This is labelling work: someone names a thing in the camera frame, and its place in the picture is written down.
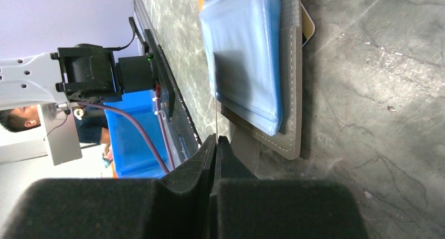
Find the grey card holder blue lining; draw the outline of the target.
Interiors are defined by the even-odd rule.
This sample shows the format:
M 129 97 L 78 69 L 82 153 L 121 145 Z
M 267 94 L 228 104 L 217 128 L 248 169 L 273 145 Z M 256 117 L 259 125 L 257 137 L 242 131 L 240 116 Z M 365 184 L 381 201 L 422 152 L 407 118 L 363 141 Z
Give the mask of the grey card holder blue lining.
M 199 12 L 213 96 L 231 122 L 235 155 L 255 172 L 263 152 L 300 155 L 301 0 L 203 0 Z

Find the gold card black stripe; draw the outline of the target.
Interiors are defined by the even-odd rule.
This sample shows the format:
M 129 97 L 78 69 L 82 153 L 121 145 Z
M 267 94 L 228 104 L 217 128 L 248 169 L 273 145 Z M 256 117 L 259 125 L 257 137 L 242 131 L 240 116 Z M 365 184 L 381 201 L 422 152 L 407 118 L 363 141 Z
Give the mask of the gold card black stripe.
M 216 57 L 215 54 L 212 54 L 213 57 L 213 85 L 214 85 L 214 104 L 215 104 L 215 139 L 216 139 L 216 144 L 219 144 L 219 132 L 218 132 L 218 107 L 217 107 L 217 75 L 216 75 L 216 71 L 217 71 L 217 61 L 216 61 Z

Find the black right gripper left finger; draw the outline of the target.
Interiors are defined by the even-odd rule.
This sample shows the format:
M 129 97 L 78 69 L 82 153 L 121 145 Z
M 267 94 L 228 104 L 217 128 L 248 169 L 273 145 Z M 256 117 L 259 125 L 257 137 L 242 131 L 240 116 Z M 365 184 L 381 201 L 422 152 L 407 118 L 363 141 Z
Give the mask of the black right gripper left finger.
M 216 137 L 160 179 L 42 179 L 2 238 L 207 238 Z

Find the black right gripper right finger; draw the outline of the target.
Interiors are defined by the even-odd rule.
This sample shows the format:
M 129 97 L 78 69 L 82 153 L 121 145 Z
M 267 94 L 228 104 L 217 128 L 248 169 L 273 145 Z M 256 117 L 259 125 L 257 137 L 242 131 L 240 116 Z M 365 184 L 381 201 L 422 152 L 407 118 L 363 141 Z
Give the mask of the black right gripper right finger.
M 211 238 L 368 238 L 351 191 L 325 180 L 257 178 L 226 137 L 216 145 Z

